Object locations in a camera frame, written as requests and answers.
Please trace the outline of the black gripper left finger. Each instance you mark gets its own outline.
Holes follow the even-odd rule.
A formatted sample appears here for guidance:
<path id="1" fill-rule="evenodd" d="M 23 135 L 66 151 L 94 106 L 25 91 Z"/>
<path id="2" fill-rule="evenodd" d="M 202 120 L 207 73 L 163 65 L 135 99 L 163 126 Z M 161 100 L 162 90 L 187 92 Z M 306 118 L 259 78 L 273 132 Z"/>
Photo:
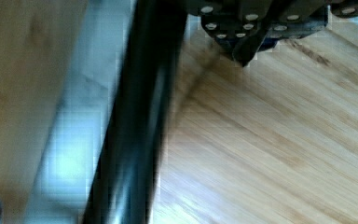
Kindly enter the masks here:
<path id="1" fill-rule="evenodd" d="M 186 12 L 200 17 L 210 37 L 236 45 L 257 31 L 271 5 L 272 0 L 186 0 Z"/>

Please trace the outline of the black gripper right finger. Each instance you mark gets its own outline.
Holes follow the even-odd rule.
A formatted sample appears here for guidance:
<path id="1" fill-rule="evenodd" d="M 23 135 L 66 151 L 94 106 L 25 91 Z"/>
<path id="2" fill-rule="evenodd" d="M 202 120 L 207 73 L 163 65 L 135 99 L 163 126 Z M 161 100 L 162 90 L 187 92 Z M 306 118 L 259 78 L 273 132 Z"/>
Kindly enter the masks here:
<path id="1" fill-rule="evenodd" d="M 245 66 L 281 40 L 317 33 L 326 27 L 328 12 L 343 19 L 358 17 L 358 0 L 272 0 L 256 31 L 235 45 L 232 59 Z"/>

